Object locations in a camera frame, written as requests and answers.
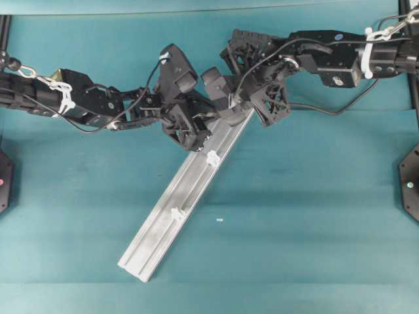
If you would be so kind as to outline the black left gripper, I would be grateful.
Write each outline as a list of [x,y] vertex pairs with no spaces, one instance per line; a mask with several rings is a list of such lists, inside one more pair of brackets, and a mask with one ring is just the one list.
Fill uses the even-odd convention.
[[135,107],[111,124],[122,131],[160,122],[162,131],[185,150],[200,152],[211,136],[208,123],[213,120],[213,103],[196,90],[164,100],[160,92],[149,90]]

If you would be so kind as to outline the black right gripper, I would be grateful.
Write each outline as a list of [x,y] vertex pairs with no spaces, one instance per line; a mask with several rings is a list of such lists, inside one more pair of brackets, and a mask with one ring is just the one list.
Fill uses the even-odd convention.
[[267,127],[291,111],[285,90],[285,77],[296,73],[294,57],[274,52],[286,40],[267,34],[234,29],[227,47],[220,53],[232,74],[228,103],[216,103],[219,118],[229,126],[242,123],[254,109]]

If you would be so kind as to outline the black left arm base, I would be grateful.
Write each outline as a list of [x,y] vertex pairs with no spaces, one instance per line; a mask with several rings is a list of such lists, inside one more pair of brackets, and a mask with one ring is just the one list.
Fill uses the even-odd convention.
[[12,201],[15,163],[6,152],[1,149],[1,214],[3,214]]

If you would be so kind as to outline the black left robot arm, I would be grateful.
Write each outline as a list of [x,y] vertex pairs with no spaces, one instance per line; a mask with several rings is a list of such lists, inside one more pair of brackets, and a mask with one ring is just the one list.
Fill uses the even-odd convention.
[[38,75],[1,51],[1,106],[47,117],[61,117],[85,134],[122,131],[159,122],[163,132],[189,151],[201,151],[211,136],[208,123],[219,118],[212,101],[195,90],[198,75],[174,44],[161,53],[160,72],[148,86],[120,91],[94,83],[88,75],[58,69]]

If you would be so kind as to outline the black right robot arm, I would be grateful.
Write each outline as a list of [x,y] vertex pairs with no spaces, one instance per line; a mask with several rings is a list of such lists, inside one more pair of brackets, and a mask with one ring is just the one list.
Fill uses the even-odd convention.
[[277,37],[235,29],[220,53],[231,75],[204,78],[206,92],[232,126],[254,109],[264,126],[291,112],[287,77],[307,71],[325,86],[355,88],[363,79],[418,74],[418,36],[396,33],[388,40],[335,30],[298,31]]

